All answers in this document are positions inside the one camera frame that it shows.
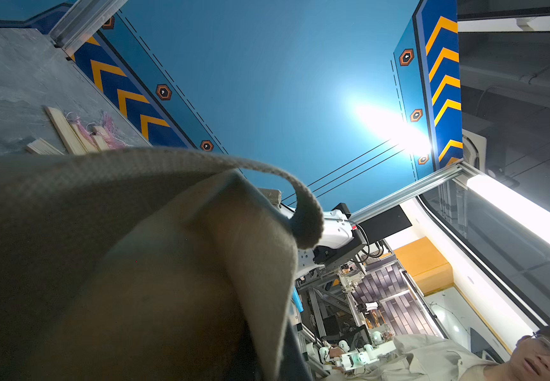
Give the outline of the pink patterned folding fan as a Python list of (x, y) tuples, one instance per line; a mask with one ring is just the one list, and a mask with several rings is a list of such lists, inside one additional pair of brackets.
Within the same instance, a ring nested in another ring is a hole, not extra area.
[(103, 113), (100, 122), (90, 122), (87, 125), (84, 125), (81, 118), (74, 113), (68, 113), (65, 117), (87, 153), (128, 147), (128, 144), (119, 138), (114, 121), (109, 114)]

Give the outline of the olive green tote bag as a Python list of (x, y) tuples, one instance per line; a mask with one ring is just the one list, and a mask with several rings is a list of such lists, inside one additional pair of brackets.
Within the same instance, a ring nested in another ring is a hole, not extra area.
[(0, 156), (0, 380), (308, 380), (288, 312), (322, 208), (187, 149)]

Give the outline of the light wooden folding fan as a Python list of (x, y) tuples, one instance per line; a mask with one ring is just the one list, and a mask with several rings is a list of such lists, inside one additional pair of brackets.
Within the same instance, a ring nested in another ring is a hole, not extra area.
[(59, 109), (54, 107), (45, 106), (44, 109), (67, 151), (72, 155), (87, 154), (88, 151), (81, 143), (81, 140), (75, 133), (74, 129), (68, 123), (65, 115)]

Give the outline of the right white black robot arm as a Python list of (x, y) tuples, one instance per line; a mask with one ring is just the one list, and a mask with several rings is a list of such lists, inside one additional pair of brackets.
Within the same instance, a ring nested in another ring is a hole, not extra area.
[(312, 271), (335, 271), (351, 262), (368, 245), (361, 228), (349, 218), (351, 212), (345, 203), (325, 211), (324, 231), (314, 249), (300, 249), (295, 277), (300, 279)]

